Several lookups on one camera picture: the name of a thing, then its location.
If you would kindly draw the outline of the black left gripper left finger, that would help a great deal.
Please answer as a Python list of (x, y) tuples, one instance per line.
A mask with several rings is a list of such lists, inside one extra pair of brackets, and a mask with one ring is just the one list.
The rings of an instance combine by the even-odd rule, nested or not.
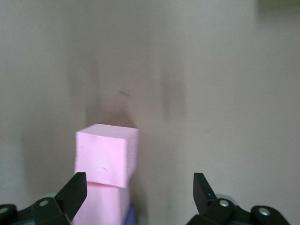
[(54, 196), (37, 200), (18, 211), (14, 204), (0, 206), (2, 225), (70, 225), (87, 197), (85, 172), (77, 172)]

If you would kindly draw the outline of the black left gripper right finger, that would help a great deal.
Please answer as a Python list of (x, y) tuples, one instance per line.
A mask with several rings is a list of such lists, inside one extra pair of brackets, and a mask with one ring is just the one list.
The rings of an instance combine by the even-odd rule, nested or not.
[(227, 198), (217, 197), (203, 173), (195, 173), (193, 198), (198, 214), (188, 225), (288, 225), (276, 209), (257, 205), (245, 211)]

